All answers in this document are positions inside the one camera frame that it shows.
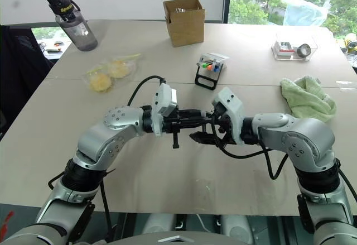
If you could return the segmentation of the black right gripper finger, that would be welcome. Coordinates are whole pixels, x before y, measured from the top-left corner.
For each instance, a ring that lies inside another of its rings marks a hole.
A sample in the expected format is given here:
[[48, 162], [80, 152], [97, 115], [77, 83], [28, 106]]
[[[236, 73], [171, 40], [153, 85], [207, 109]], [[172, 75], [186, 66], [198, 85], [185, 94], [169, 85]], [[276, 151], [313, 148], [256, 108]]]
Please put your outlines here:
[[213, 133], [197, 131], [189, 134], [189, 137], [193, 141], [203, 145], [217, 145], [218, 143], [218, 138]]

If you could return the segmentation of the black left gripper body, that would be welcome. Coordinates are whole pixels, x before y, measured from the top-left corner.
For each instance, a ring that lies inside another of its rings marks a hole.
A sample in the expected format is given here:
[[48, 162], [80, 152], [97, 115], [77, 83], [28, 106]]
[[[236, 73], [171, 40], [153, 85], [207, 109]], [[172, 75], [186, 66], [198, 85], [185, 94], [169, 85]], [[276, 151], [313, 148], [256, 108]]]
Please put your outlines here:
[[173, 134], [173, 144], [172, 148], [177, 149], [179, 148], [179, 139], [178, 133], [181, 130], [182, 118], [180, 115], [180, 110], [175, 109], [171, 112], [168, 117], [163, 118], [163, 131], [165, 133]]

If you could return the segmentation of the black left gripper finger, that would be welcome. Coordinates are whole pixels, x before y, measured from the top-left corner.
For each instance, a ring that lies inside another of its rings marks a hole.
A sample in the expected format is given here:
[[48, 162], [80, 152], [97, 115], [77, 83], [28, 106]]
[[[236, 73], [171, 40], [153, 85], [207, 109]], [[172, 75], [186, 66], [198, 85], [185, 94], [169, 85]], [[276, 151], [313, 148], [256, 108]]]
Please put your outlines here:
[[182, 111], [182, 117], [184, 119], [205, 119], [209, 116], [206, 111], [200, 109], [184, 109]]
[[198, 127], [204, 127], [207, 124], [211, 124], [212, 123], [212, 119], [211, 118], [199, 118], [199, 119], [184, 119], [182, 121], [182, 127], [184, 129], [187, 128], [198, 128]]

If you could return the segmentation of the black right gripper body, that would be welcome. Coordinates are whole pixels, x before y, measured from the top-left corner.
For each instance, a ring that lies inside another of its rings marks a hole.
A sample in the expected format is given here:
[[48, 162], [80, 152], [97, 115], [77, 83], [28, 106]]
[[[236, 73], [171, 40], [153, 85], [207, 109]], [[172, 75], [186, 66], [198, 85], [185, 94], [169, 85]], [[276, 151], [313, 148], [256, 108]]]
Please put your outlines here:
[[[224, 115], [226, 109], [224, 107], [215, 107], [212, 114], [212, 131], [215, 137], [217, 146], [233, 145], [234, 140], [231, 135], [231, 123], [227, 115]], [[220, 138], [216, 132], [216, 126], [218, 126], [218, 132], [224, 134]]]

